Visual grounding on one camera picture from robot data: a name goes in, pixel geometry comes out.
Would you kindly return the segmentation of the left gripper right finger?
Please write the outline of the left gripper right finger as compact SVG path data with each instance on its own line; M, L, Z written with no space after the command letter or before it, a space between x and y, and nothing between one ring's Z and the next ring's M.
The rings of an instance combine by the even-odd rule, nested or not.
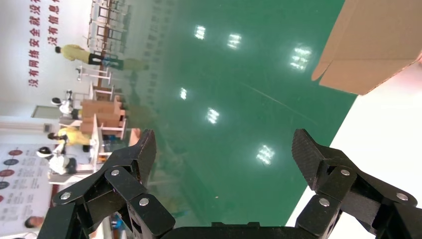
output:
M348 214L378 239L419 237L419 209L411 194L363 172L341 150L316 143L304 129L294 132L292 156L314 192L296 228L326 239Z

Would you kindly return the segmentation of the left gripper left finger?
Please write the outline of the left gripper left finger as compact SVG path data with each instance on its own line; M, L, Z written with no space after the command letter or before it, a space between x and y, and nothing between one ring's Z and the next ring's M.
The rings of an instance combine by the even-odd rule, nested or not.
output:
M149 194L146 163L156 156L154 131L114 151L99 171L58 192L51 207L51 238L87 239L106 217L119 213L138 239L160 239L175 219Z

